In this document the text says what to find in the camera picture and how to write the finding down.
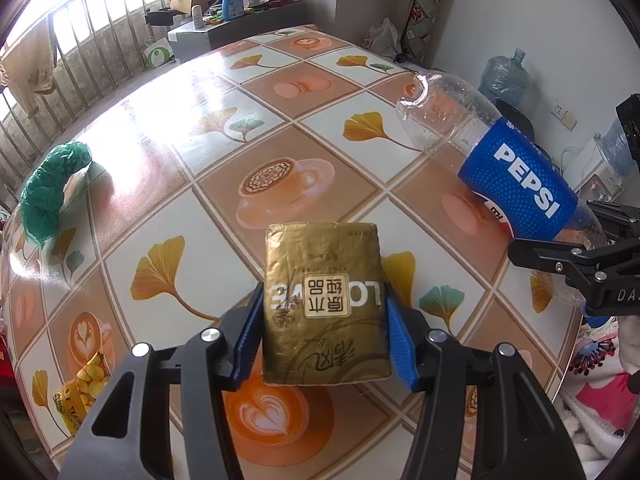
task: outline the green and white bag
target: green and white bag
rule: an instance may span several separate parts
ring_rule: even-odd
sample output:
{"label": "green and white bag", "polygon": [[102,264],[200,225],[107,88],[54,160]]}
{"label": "green and white bag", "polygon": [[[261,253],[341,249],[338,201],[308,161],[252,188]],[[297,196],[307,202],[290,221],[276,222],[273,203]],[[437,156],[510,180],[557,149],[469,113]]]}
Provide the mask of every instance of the green and white bag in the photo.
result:
{"label": "green and white bag", "polygon": [[145,44],[147,47],[143,51],[143,55],[149,68],[158,68],[174,56],[174,50],[167,38],[161,38],[157,41],[156,38],[147,38]]}

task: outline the wall switch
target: wall switch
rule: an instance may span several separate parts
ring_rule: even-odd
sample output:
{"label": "wall switch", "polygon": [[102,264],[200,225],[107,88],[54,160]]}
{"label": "wall switch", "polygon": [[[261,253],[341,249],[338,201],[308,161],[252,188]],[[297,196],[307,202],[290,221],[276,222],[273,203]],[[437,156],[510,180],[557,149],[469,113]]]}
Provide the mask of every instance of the wall switch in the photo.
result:
{"label": "wall switch", "polygon": [[560,101],[554,101],[553,106],[551,107],[551,113],[555,115],[558,119],[562,121],[564,114],[566,113],[566,106]]}
{"label": "wall switch", "polygon": [[564,126],[569,130],[573,130],[575,123],[577,123],[578,121],[575,120],[574,115],[571,112],[565,112],[564,116],[562,117],[562,121],[560,121],[562,124],[564,124]]}

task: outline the white bottle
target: white bottle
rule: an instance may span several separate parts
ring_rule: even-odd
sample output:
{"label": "white bottle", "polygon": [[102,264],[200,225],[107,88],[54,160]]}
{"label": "white bottle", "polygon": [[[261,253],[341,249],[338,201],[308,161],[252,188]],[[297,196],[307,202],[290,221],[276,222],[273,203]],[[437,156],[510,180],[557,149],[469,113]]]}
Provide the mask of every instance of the white bottle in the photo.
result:
{"label": "white bottle", "polygon": [[194,5],[191,7],[191,17],[193,18],[193,28],[203,28],[204,22],[202,21],[202,7]]}
{"label": "white bottle", "polygon": [[[459,77],[428,71],[414,79],[411,97],[396,104],[412,141],[428,155],[449,144],[465,155],[459,178],[514,237],[606,245],[602,227],[562,175],[478,90]],[[553,275],[554,293],[580,307],[582,295]]]}

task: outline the crumpled green bag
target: crumpled green bag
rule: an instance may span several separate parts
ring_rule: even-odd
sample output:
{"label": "crumpled green bag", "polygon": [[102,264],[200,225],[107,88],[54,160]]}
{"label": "crumpled green bag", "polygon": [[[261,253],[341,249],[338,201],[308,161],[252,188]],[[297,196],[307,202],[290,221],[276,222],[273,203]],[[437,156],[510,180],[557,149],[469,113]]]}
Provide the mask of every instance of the crumpled green bag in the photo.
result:
{"label": "crumpled green bag", "polygon": [[73,141],[56,146],[36,168],[20,194],[20,214],[27,240],[42,247],[56,234],[65,185],[71,175],[91,160],[89,147]]}

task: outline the metal screw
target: metal screw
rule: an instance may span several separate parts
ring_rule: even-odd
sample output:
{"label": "metal screw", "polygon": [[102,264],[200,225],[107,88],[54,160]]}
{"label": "metal screw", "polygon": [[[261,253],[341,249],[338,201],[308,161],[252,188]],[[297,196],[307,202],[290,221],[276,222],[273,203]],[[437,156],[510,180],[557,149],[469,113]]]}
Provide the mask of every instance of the metal screw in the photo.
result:
{"label": "metal screw", "polygon": [[131,353],[136,357],[142,357],[149,353],[149,345],[146,343],[138,343],[131,349]]}
{"label": "metal screw", "polygon": [[444,330],[431,330],[428,337],[431,342],[444,343],[447,340],[447,333]]}
{"label": "metal screw", "polygon": [[516,355],[515,347],[509,343],[501,343],[500,346],[498,346],[498,352],[505,357],[513,357]]}
{"label": "metal screw", "polygon": [[206,328],[200,334],[203,341],[211,343],[220,337],[220,330],[217,328]]}

